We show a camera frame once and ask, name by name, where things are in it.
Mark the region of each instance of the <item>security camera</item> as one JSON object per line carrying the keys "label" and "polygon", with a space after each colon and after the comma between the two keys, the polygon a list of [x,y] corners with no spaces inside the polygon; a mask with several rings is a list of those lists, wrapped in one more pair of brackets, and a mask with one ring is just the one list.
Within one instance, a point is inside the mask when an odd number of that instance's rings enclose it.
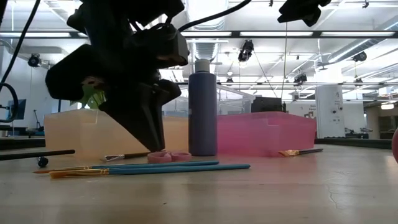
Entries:
{"label": "security camera", "polygon": [[40,55],[32,54],[30,56],[30,58],[28,59],[27,64],[30,67],[34,67],[34,68],[38,68],[38,67],[42,66],[42,60],[40,59]]}

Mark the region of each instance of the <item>black paintbrush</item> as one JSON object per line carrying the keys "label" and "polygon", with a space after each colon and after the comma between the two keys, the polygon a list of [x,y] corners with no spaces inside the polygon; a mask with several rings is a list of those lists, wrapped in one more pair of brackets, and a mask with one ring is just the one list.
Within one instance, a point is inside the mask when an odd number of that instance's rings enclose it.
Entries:
{"label": "black paintbrush", "polygon": [[105,162],[118,161],[121,159],[132,159],[132,158],[138,158],[138,157],[145,157],[149,153],[150,152],[141,152],[141,153],[132,153],[132,154],[124,154],[124,155],[105,156]]}
{"label": "black paintbrush", "polygon": [[50,151],[50,152],[28,152],[18,154],[5,154],[0,155],[0,161],[13,160],[13,159],[27,159],[44,156],[58,156],[66,154],[74,154],[75,150],[61,150],[61,151]]}

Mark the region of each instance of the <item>black cable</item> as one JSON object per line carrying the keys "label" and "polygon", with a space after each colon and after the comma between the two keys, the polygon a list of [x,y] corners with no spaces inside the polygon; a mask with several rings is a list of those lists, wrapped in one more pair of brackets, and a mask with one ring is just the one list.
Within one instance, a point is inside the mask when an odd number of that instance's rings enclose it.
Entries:
{"label": "black cable", "polygon": [[136,22],[132,22],[131,25],[135,28],[135,30],[141,31],[141,28],[137,25]]}
{"label": "black cable", "polygon": [[166,24],[170,24],[170,23],[172,23],[172,19],[173,19],[173,17],[168,17],[167,19],[166,19]]}
{"label": "black cable", "polygon": [[29,26],[30,26],[30,24],[32,23],[33,18],[34,18],[35,14],[36,14],[36,11],[37,11],[37,9],[39,8],[39,4],[40,4],[40,0],[36,0],[35,5],[33,6],[32,12],[30,13],[29,18],[28,18],[28,20],[26,21],[25,27],[24,27],[24,29],[22,30],[21,36],[19,37],[18,44],[17,44],[17,47],[15,47],[14,54],[12,55],[10,64],[8,65],[8,68],[7,68],[6,72],[4,73],[4,76],[3,76],[2,79],[1,79],[1,83],[4,83],[4,82],[6,81],[8,75],[9,75],[10,72],[11,72],[12,66],[14,65],[15,60],[16,60],[17,57],[18,57],[19,50],[20,50],[21,47],[22,47],[22,42],[23,42],[24,39],[25,39],[25,35],[26,35],[26,33],[27,33],[27,30],[29,29]]}
{"label": "black cable", "polygon": [[184,31],[184,30],[186,30],[188,28],[191,28],[193,26],[199,25],[201,23],[208,22],[208,21],[211,21],[213,19],[217,19],[217,18],[226,16],[228,14],[231,14],[232,12],[240,10],[241,8],[243,8],[245,5],[249,4],[250,2],[251,2],[251,0],[244,0],[243,2],[241,2],[241,3],[237,4],[236,6],[232,7],[231,9],[227,9],[227,10],[225,10],[223,12],[214,14],[212,16],[208,16],[208,17],[205,17],[205,18],[202,18],[202,19],[198,19],[196,21],[189,22],[189,23],[185,24],[184,26],[181,26],[178,29],[178,31],[182,32],[182,31]]}
{"label": "black cable", "polygon": [[14,104],[11,105],[9,108],[11,111],[10,117],[5,120],[0,119],[0,123],[11,123],[15,120],[15,118],[17,116],[18,106],[19,106],[18,105],[18,97],[17,97],[17,93],[15,92],[15,89],[12,86],[10,86],[10,84],[0,83],[0,88],[2,88],[3,86],[6,87],[10,91]]}
{"label": "black cable", "polygon": [[284,95],[284,85],[285,85],[285,79],[286,79],[286,61],[287,61],[287,22],[286,22],[286,36],[285,36],[285,55],[284,55],[284,79],[282,80],[282,91],[280,94],[280,98],[283,99],[283,95]]}
{"label": "black cable", "polygon": [[10,123],[17,116],[17,111],[18,111],[18,97],[17,97],[17,94],[15,92],[15,89],[12,86],[10,86],[9,84],[5,83],[5,82],[6,82],[6,79],[7,79],[8,75],[11,72],[12,66],[14,66],[15,60],[18,57],[18,53],[19,53],[19,50],[21,49],[22,42],[24,41],[25,35],[27,33],[27,30],[28,30],[30,24],[33,21],[33,18],[35,16],[36,12],[37,12],[37,9],[39,8],[39,5],[40,5],[40,0],[36,0],[35,4],[33,6],[32,12],[30,13],[30,16],[29,16],[28,20],[26,21],[25,27],[24,27],[24,29],[21,32],[21,36],[19,37],[18,44],[17,44],[17,46],[16,46],[16,48],[14,50],[14,54],[12,55],[12,58],[10,60],[10,63],[8,65],[8,67],[7,67],[7,70],[4,73],[3,77],[1,78],[0,92],[1,92],[2,88],[5,86],[11,92],[12,99],[14,101],[14,105],[10,108],[11,116],[8,119],[6,119],[6,120],[0,119],[0,122],[2,122],[2,123]]}
{"label": "black cable", "polygon": [[257,54],[256,54],[256,52],[255,52],[254,50],[253,50],[253,54],[254,54],[254,56],[256,56],[257,62],[259,63],[259,66],[260,66],[260,68],[261,68],[261,71],[262,71],[262,74],[263,74],[264,78],[266,78],[267,83],[268,83],[268,85],[270,86],[270,88],[271,88],[272,92],[274,93],[275,97],[278,98],[278,96],[277,96],[276,93],[275,93],[274,88],[272,87],[271,83],[269,83],[269,80],[268,80],[268,78],[267,78],[267,75],[266,75],[264,69],[262,69],[261,62],[260,62],[260,60],[259,60],[259,57],[257,57]]}

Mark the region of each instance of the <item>pink lid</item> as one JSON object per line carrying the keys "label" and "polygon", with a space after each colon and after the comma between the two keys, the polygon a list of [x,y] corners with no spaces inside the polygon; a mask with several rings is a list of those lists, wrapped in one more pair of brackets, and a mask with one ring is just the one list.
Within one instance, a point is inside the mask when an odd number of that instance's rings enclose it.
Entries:
{"label": "pink lid", "polygon": [[192,155],[189,152],[172,152],[173,162],[187,162],[191,161]]}
{"label": "pink lid", "polygon": [[172,156],[168,152],[153,152],[148,154],[148,163],[171,162]]}

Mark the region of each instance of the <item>ceiling beam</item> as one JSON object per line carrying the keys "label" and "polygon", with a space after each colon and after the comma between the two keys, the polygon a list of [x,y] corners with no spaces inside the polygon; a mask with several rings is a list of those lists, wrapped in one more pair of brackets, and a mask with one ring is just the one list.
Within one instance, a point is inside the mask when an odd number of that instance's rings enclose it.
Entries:
{"label": "ceiling beam", "polygon": [[[2,39],[18,39],[21,32],[2,31]],[[56,36],[59,32],[28,32],[26,39],[87,39],[79,32]],[[184,31],[182,35],[189,39],[398,39],[398,30],[224,30],[224,31]]]}

